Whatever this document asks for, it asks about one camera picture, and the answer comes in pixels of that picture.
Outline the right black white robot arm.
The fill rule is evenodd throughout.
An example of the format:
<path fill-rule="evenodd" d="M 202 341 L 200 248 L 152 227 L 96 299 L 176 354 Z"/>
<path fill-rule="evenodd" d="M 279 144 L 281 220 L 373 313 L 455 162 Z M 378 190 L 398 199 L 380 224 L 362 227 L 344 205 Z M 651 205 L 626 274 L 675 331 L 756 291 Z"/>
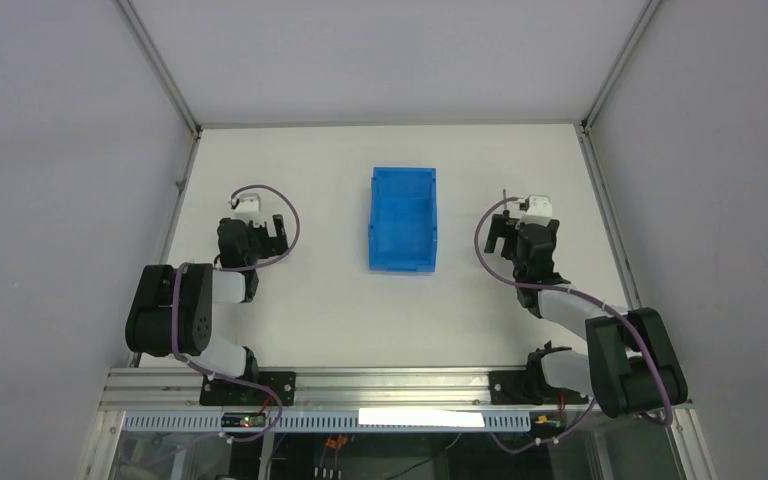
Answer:
<path fill-rule="evenodd" d="M 674 408 L 689 390 L 661 315 L 654 309 L 620 309 L 573 286 L 555 269 L 560 223 L 528 223 L 509 211 L 490 209 L 481 217 L 490 225 L 487 239 L 474 249 L 481 264 L 501 243 L 512 265 L 509 276 L 493 278 L 515 289 L 522 308 L 583 338 L 587 386 L 603 413 L 611 418 L 638 415 L 667 427 Z"/>

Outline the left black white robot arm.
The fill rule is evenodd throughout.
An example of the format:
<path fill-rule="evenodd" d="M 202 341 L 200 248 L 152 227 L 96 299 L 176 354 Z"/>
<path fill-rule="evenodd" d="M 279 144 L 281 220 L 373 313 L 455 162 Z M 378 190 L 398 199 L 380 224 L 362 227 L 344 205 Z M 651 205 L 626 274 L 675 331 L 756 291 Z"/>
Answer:
<path fill-rule="evenodd" d="M 222 218 L 217 227 L 216 262 L 146 266 L 125 326 L 125 342 L 133 353 L 170 356 L 208 376 L 223 375 L 251 383 L 259 366 L 253 351 L 213 328 L 216 304 L 245 304 L 259 288 L 255 266 L 289 250 L 283 216 L 264 222 Z"/>

